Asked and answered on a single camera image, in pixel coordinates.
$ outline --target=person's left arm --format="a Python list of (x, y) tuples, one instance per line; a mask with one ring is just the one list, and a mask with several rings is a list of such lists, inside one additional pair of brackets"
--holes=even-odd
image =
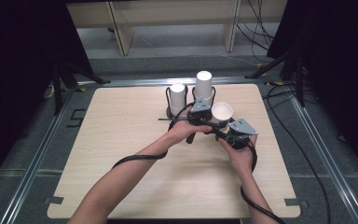
[[(159, 139), (137, 152), (137, 155), (161, 155), (192, 133), (207, 133), (209, 126), (192, 126), (178, 121)], [(121, 163), (95, 183), (68, 223), (105, 223), (109, 214), (132, 191), (156, 160)]]

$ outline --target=skin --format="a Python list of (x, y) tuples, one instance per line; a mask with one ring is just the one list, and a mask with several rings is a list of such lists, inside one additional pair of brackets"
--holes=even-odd
[[(180, 120), (167, 133), (136, 154), (160, 155), (173, 145), (182, 142), (192, 133), (207, 133), (210, 130), (209, 126), (192, 126), (187, 121)], [(241, 179), (246, 195), (255, 203), (270, 210), (253, 179), (250, 150), (248, 148), (234, 150), (224, 140), (220, 139), (219, 142), (226, 149), (231, 164)], [(141, 181), (155, 162), (150, 160), (127, 161), (109, 171), (89, 190), (68, 223), (106, 223), (109, 214)], [(250, 208), (250, 215), (254, 223), (275, 223), (270, 222), (270, 218), (253, 208)]]

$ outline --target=desk panel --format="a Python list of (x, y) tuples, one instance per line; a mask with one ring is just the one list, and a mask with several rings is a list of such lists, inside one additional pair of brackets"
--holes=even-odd
[[(98, 89), (74, 143), (48, 216), (70, 217), (93, 184), (121, 158), (136, 153), (167, 132), (167, 87)], [(257, 131), (255, 179), (279, 217), (297, 217), (295, 198), (269, 117), (253, 84), (215, 85), (215, 101), (229, 103), (234, 119), (245, 118)], [(110, 218), (242, 218), (247, 204), (241, 182), (213, 135), (198, 133), (192, 145), (172, 147), (109, 215)]]

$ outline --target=person's right arm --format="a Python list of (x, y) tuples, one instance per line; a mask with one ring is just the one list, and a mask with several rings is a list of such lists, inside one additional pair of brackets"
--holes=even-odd
[[(253, 143), (253, 146), (255, 146), (256, 139), (257, 136), (255, 135), (252, 135), (250, 138), (251, 142)], [(271, 208), (269, 207), (269, 204), (264, 198), (263, 193), (260, 191), (260, 188), (257, 186), (257, 183), (255, 182), (255, 179), (253, 177), (253, 155), (250, 148), (246, 147), (240, 150), (234, 149), (222, 138), (219, 138), (219, 142), (222, 147), (227, 151), (228, 156), (230, 158), (231, 166), (234, 168), (234, 170), (240, 177), (242, 188), (246, 197), (257, 205), (272, 212)], [(252, 206), (249, 205), (248, 207), (252, 223), (277, 223), (275, 220), (254, 209)]]

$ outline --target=paper cup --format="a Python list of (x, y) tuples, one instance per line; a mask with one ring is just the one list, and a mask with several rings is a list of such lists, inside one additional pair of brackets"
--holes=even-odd
[(220, 123), (225, 122), (225, 129), (227, 127), (228, 121), (232, 118), (232, 115), (234, 113), (234, 110), (232, 109), (231, 105), (224, 103), (224, 102), (218, 102), (212, 106), (212, 120), (213, 123)]
[(186, 86), (183, 84), (171, 85), (170, 98), (170, 110), (172, 115), (176, 116), (186, 106)]
[(207, 71), (200, 71), (197, 73), (196, 79), (196, 89), (195, 89), (196, 99), (209, 99), (212, 97), (212, 74)]

